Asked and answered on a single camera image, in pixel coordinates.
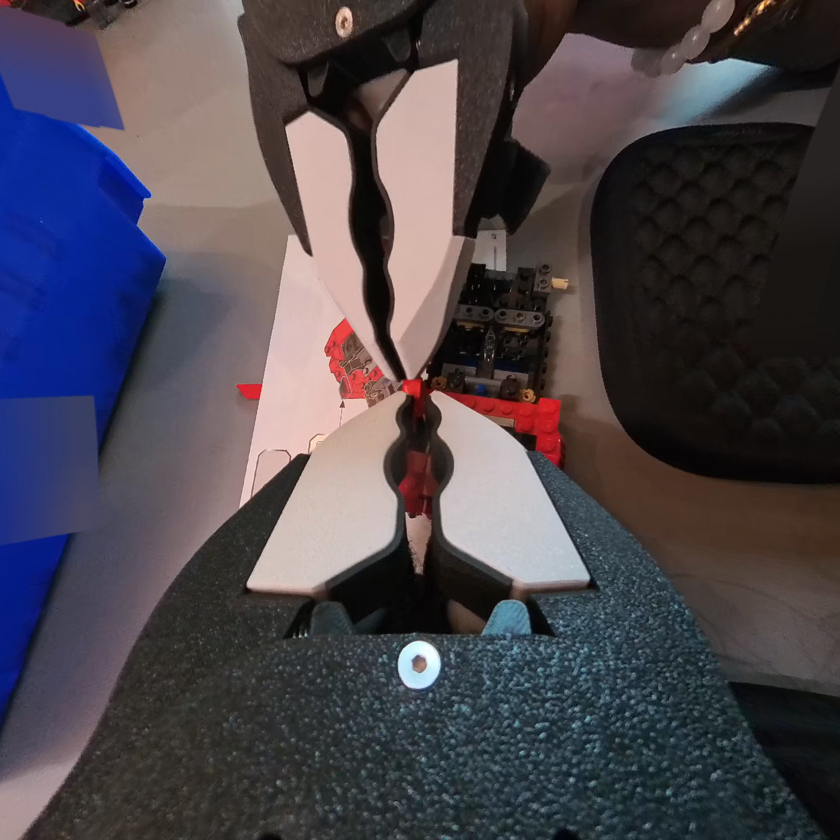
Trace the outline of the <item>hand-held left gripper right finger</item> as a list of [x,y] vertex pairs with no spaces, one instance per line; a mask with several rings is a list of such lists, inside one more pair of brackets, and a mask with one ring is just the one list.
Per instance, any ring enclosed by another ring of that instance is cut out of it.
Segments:
[[437,489],[427,570],[454,602],[583,590],[591,575],[531,453],[497,423],[433,392],[425,400]]

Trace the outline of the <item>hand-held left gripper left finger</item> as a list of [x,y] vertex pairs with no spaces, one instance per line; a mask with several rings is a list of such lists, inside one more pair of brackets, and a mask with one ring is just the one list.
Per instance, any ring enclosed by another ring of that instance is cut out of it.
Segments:
[[412,397],[395,392],[315,447],[248,581],[250,592],[316,597],[396,550],[405,532],[392,457]]

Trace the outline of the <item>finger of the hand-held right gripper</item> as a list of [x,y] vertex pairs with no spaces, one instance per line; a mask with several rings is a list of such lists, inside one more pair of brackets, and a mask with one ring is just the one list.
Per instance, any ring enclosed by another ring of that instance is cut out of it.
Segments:
[[374,130],[375,168],[392,217],[388,333],[402,378],[426,369],[450,324],[475,251],[454,232],[459,64],[417,70]]
[[354,167],[347,129],[307,111],[286,126],[311,257],[318,278],[383,374],[403,378],[375,336],[365,303],[366,264],[351,223]]

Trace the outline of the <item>red lego piece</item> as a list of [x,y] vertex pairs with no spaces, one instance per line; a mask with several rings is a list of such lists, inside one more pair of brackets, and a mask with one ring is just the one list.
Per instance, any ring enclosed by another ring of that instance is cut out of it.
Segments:
[[406,473],[399,487],[407,516],[431,521],[438,482],[432,468],[425,414],[425,398],[430,391],[422,379],[405,380],[402,391],[413,399],[413,414],[406,450]]

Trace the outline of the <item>black and red lego car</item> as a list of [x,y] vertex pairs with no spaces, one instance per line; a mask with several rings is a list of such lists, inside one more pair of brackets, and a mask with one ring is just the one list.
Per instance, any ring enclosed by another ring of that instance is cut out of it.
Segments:
[[546,392],[550,299],[567,287],[545,263],[515,271],[472,265],[425,382],[558,467],[565,460],[561,402]]

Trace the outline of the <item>person's right forearm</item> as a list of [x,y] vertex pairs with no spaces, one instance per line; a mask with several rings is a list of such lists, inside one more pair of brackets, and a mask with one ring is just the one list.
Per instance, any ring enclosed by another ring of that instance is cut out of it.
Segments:
[[838,62],[838,1],[738,1],[725,27],[693,64],[726,59],[791,71]]

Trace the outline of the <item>person's right hand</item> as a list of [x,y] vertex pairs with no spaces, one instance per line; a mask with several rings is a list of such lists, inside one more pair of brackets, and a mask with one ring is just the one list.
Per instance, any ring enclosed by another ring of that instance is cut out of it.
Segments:
[[704,1],[526,1],[530,41],[541,60],[569,34],[631,48],[673,45],[699,23]]

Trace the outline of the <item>white instruction booklet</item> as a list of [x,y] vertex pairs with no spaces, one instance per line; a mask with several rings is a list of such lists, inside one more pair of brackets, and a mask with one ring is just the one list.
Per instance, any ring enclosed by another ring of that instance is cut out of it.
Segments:
[[239,501],[244,506],[300,454],[365,411],[364,384],[340,390],[341,371],[330,364],[332,341],[351,332],[298,237],[290,235],[283,262],[275,320],[257,400],[255,427]]

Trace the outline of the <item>blue plastic storage bin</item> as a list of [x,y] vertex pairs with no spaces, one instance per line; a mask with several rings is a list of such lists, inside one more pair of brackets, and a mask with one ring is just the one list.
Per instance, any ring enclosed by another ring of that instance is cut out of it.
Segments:
[[1,715],[71,534],[165,257],[149,190],[82,127],[1,105]]

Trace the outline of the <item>black quilted seat cushion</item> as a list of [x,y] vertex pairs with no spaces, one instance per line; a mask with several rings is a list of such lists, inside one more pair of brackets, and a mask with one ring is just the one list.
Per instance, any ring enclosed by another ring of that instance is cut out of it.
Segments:
[[605,392],[626,434],[667,465],[838,484],[838,357],[757,353],[750,336],[813,132],[743,122],[652,133],[596,187]]

